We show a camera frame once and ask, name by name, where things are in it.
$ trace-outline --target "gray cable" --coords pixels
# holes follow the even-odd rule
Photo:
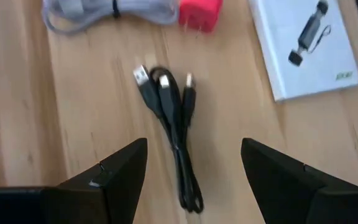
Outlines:
[[[84,31],[105,16],[112,16],[112,0],[43,0],[42,17],[45,25],[57,34],[73,35]],[[178,20],[174,0],[117,0],[121,14],[129,13],[156,24],[173,24]],[[50,21],[50,15],[74,23],[71,29],[60,29]]]

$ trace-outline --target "power adapter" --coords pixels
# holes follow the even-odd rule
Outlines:
[[[205,33],[213,31],[223,0],[181,0],[179,24]]]

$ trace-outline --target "instruction manual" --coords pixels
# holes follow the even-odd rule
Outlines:
[[[275,101],[358,85],[336,0],[249,0]]]

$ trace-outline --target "cable plug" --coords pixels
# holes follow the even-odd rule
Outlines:
[[[223,0],[181,0],[179,24],[205,33],[213,31]]]
[[[186,78],[186,87],[183,90],[182,97],[182,118],[183,124],[186,127],[190,126],[193,117],[194,109],[196,107],[196,90],[193,74],[188,73]]]
[[[154,112],[156,117],[161,118],[163,116],[163,111],[160,96],[158,95],[158,88],[155,85],[154,80],[149,77],[149,72],[146,67],[142,65],[136,68],[134,70],[134,76],[137,87],[147,107]]]
[[[158,92],[160,94],[160,100],[162,105],[162,111],[164,112],[167,121],[174,129],[180,127],[180,95],[179,90],[175,88],[177,84],[168,75],[162,75],[159,78]]]

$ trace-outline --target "wood grain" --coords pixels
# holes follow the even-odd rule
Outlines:
[[[0,184],[66,178],[40,1],[0,0]]]
[[[339,2],[358,61],[358,11]],[[135,223],[263,223],[243,137],[358,185],[358,88],[274,103],[247,1],[225,1],[216,32],[199,36],[123,17],[63,37],[46,32],[40,5],[0,0],[0,185],[56,184],[139,137],[149,158]],[[168,142],[132,77],[141,63],[168,66],[181,86],[196,76],[201,215],[178,203]]]

